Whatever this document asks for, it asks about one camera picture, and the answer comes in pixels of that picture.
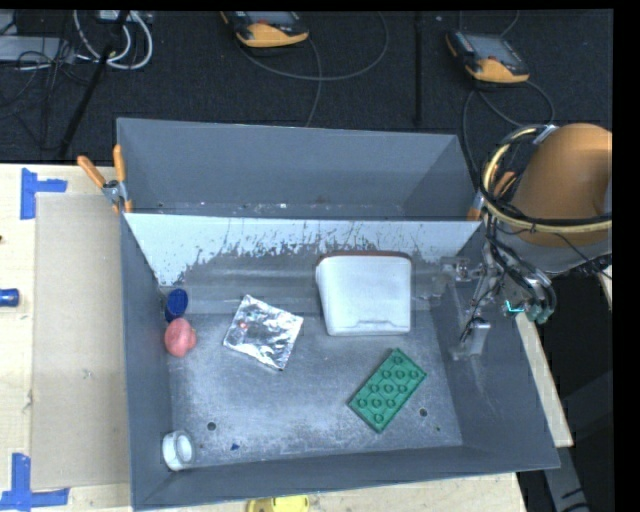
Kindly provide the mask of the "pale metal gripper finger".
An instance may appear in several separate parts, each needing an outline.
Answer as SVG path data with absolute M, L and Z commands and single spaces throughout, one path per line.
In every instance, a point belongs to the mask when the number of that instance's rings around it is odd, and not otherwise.
M 484 264 L 474 264 L 470 258 L 461 256 L 442 257 L 440 271 L 456 283 L 471 282 L 484 275 Z
M 449 349 L 453 360 L 459 361 L 480 356 L 484 350 L 491 323 L 488 321 L 471 321 L 463 329 L 459 340 Z

